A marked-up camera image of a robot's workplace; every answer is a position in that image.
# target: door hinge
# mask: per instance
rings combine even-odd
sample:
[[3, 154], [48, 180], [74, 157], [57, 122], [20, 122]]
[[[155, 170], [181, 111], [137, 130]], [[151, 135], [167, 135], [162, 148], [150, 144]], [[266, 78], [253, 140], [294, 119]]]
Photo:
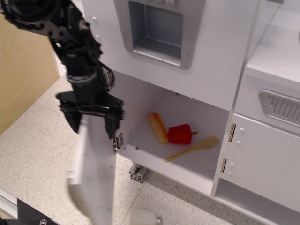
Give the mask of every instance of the door hinge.
[[113, 80], [114, 80], [114, 75], [112, 72], [108, 71], [107, 69], [103, 69], [104, 70], [104, 81], [105, 81], [105, 88], [106, 88], [106, 91], [107, 92], [110, 92], [114, 87], [114, 83], [113, 83]]
[[118, 149], [120, 149], [122, 146], [125, 145], [124, 139], [123, 139], [123, 133], [121, 133], [118, 137], [113, 138], [113, 150], [115, 153], [118, 153]]
[[227, 159], [226, 159], [226, 158], [223, 158], [222, 166], [221, 166], [221, 169], [220, 169], [220, 172], [221, 172], [221, 173], [224, 173], [224, 169], [225, 169], [225, 166], [226, 166], [226, 162], [227, 162]]
[[235, 126], [236, 125], [234, 123], [231, 124], [230, 133], [229, 133], [229, 136], [227, 139], [227, 141], [229, 141], [229, 142], [233, 141], [233, 134], [234, 134]]

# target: open cabinet door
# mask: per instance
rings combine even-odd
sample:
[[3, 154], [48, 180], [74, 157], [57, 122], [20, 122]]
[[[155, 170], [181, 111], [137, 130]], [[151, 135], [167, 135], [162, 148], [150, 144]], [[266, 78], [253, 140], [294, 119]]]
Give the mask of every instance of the open cabinet door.
[[82, 116], [75, 171], [68, 175], [70, 196], [93, 225], [109, 225], [113, 219], [117, 158], [104, 127], [104, 118]]

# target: speckled floor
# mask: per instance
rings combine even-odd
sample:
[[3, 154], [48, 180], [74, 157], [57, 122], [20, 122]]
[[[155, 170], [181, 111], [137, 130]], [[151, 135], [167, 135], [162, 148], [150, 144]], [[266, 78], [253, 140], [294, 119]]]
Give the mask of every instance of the speckled floor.
[[[81, 1], [75, 2], [82, 10]], [[62, 225], [88, 225], [67, 191], [77, 134], [54, 97], [71, 89], [64, 67], [58, 66], [61, 78], [0, 136], [0, 188]], [[164, 225], [261, 224], [155, 172], [143, 185], [137, 183], [129, 177], [131, 165], [117, 156], [114, 225], [128, 225], [132, 208], [154, 212]]]

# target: white panel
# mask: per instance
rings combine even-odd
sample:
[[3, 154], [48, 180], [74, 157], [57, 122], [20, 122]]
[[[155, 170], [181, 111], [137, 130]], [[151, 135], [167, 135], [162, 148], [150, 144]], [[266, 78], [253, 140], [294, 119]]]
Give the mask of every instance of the white panel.
[[221, 180], [215, 199], [268, 225], [295, 225], [300, 213]]
[[280, 4], [270, 2], [267, 0], [259, 1], [258, 9], [255, 16], [255, 23], [253, 25], [253, 32], [251, 34], [251, 39], [246, 56], [246, 62], [249, 60], [254, 50], [256, 49], [258, 43], [262, 39], [263, 34], [269, 26], [279, 6]]
[[300, 212], [300, 137], [236, 114], [232, 122], [220, 177]]
[[242, 78], [235, 112], [300, 134], [299, 127], [270, 118], [264, 114], [258, 97], [259, 91], [263, 89], [300, 99], [300, 89], [294, 89], [281, 84], [269, 82], [257, 77], [249, 76], [245, 73]]
[[278, 76], [293, 80], [299, 87], [299, 24], [300, 1], [285, 0], [247, 64], [247, 74], [252, 75], [251, 71], [258, 70], [273, 75], [274, 79]]
[[116, 155], [105, 132], [104, 118], [82, 117], [75, 171], [68, 188], [75, 205], [94, 225], [112, 224]]
[[101, 37], [105, 64], [226, 110], [233, 105], [256, 4], [256, 0], [207, 0], [192, 67], [181, 70], [126, 51], [112, 0], [83, 1], [92, 33]]

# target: wooden spoon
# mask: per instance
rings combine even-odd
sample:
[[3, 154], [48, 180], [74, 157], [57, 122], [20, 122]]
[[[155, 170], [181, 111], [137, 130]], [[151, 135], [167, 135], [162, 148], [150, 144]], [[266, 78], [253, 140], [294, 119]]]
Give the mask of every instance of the wooden spoon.
[[175, 155], [164, 158], [164, 162], [166, 163], [166, 162], [168, 162], [172, 159], [175, 159], [179, 156], [183, 156], [183, 155], [185, 155], [187, 153], [190, 153], [190, 152], [210, 149], [210, 148], [216, 147], [217, 145], [219, 145], [219, 139], [217, 137], [210, 136], [210, 137], [202, 139], [197, 144], [194, 144], [192, 147], [190, 147], [190, 148], [188, 148], [184, 151], [181, 151], [181, 152], [179, 152]]

